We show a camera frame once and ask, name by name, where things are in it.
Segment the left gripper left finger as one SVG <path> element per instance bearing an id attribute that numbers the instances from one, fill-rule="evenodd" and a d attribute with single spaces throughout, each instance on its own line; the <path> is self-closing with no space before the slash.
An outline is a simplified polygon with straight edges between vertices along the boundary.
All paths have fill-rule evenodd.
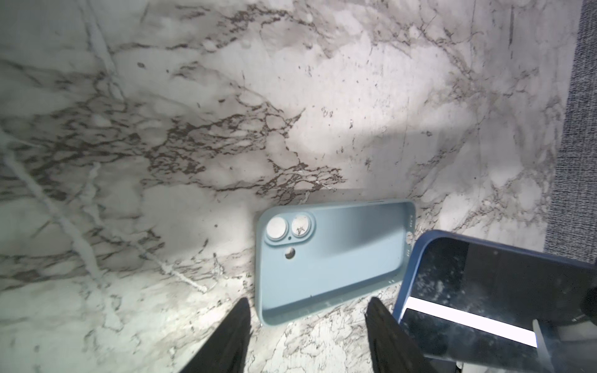
<path id="1" fill-rule="evenodd" d="M 250 335 L 250 304 L 241 298 L 180 372 L 244 372 Z"/>

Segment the light blue phone case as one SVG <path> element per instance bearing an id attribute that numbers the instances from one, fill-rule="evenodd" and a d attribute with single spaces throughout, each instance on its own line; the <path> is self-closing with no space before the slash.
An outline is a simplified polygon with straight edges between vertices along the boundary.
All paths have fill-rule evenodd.
<path id="1" fill-rule="evenodd" d="M 256 226 L 255 308 L 279 326 L 393 284 L 416 228 L 409 200 L 277 206 Z"/>

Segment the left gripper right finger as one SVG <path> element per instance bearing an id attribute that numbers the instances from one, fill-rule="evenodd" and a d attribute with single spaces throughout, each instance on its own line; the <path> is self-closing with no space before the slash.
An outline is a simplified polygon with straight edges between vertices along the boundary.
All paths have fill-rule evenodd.
<path id="1" fill-rule="evenodd" d="M 365 323 L 375 373 L 436 373 L 379 298 L 373 297 L 369 301 Z"/>

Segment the dark blue smartphone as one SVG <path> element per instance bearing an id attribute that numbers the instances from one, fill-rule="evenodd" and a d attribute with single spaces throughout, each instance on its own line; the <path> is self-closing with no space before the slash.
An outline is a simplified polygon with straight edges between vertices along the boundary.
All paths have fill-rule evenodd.
<path id="1" fill-rule="evenodd" d="M 394 318 L 427 357 L 525 372 L 596 370 L 596 267 L 432 230 Z"/>

